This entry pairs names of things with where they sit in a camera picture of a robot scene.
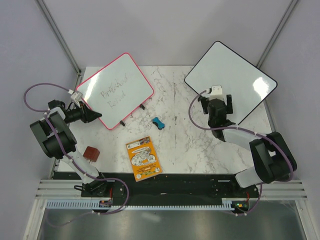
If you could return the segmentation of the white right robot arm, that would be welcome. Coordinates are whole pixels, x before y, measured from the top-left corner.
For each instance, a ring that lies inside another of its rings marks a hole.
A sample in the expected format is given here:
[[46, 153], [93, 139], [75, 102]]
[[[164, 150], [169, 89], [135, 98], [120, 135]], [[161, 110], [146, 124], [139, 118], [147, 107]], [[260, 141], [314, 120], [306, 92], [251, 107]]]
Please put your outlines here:
[[203, 113], [208, 115], [208, 126], [213, 136], [249, 150], [253, 167], [235, 174], [235, 181], [229, 184], [229, 191], [235, 197], [242, 196], [247, 187], [256, 184], [270, 184], [274, 181], [286, 182], [298, 168], [297, 162], [283, 136], [277, 132], [255, 135], [241, 131], [227, 115], [233, 113], [232, 96], [226, 101], [218, 98], [200, 96]]

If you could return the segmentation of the blue whiteboard eraser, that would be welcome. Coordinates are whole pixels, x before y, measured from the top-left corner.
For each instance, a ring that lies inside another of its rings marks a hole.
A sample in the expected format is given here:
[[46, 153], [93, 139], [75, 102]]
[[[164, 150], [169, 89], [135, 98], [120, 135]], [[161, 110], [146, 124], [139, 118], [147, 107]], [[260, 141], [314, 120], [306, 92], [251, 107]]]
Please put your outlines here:
[[159, 129], [162, 130], [165, 128], [165, 124], [158, 118], [155, 117], [152, 119], [152, 123]]

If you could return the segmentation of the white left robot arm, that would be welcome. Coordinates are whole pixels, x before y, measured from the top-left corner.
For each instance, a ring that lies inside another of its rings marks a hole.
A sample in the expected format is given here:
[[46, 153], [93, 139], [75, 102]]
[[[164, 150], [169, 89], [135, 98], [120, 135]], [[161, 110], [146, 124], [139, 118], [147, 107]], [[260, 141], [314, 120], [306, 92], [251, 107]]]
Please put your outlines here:
[[69, 109], [64, 102], [52, 100], [48, 103], [48, 110], [43, 118], [32, 123], [30, 129], [49, 158], [62, 160], [80, 176], [82, 186], [78, 186], [78, 189], [104, 197], [110, 191], [109, 183], [79, 152], [77, 140], [68, 126], [78, 120], [90, 123], [101, 116], [101, 113], [89, 109], [83, 102], [74, 109]]

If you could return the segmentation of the pink framed whiteboard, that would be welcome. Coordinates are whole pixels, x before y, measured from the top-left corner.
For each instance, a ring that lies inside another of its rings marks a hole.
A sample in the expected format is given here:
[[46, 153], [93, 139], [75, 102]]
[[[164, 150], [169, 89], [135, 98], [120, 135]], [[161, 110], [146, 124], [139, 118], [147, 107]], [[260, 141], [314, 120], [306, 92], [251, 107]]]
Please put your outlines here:
[[108, 130], [117, 127], [155, 93], [128, 52], [85, 79], [76, 90], [91, 110], [102, 114], [99, 120]]

